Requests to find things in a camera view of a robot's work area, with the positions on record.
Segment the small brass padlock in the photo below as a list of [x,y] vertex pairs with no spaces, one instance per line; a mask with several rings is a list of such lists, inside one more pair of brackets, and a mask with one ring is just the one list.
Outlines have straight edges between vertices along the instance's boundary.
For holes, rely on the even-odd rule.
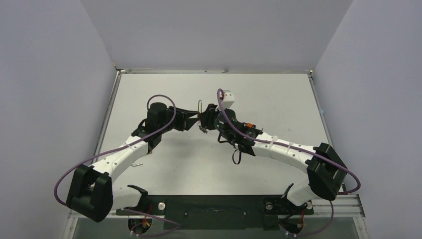
[[203,112],[203,101],[198,100],[198,116]]

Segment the black headed key bunch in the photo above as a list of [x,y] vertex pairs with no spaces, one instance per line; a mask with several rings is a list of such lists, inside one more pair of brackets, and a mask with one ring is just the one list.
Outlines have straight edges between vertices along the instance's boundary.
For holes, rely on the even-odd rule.
[[198,125],[198,128],[201,132],[203,132],[205,134],[208,133],[208,130],[205,127],[202,127],[202,124],[200,122],[197,125]]

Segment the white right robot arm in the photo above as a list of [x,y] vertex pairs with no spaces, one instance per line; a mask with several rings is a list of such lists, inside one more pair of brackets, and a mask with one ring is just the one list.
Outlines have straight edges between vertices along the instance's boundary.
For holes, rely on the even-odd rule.
[[271,136],[255,125],[239,122],[233,110],[221,112],[217,105],[208,105],[200,113],[203,130],[217,130],[218,142],[229,143],[240,154],[267,157],[303,171],[306,176],[300,183],[291,184],[281,198],[281,207],[288,213],[313,199],[333,201],[340,192],[346,176],[346,166],[333,147],[299,145]]

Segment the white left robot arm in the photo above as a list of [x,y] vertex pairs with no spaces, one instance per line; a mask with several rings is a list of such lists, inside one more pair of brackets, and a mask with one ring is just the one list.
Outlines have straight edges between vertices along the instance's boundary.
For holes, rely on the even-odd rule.
[[116,186],[117,178],[136,160],[149,154],[164,133],[189,130],[198,121],[198,114],[198,111],[152,103],[147,117],[120,148],[89,166],[76,167],[65,205],[95,222],[102,221],[114,210],[130,208],[136,214],[145,213],[148,192],[135,185]]

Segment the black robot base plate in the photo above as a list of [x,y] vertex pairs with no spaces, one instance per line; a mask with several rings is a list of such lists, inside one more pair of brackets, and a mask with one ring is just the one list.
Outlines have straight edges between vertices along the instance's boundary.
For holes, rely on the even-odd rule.
[[117,210],[116,214],[134,216],[136,212],[168,219],[165,230],[177,224],[184,230],[277,230],[284,220],[291,222],[301,215],[314,214],[312,209],[294,206],[282,195],[150,195],[141,206]]

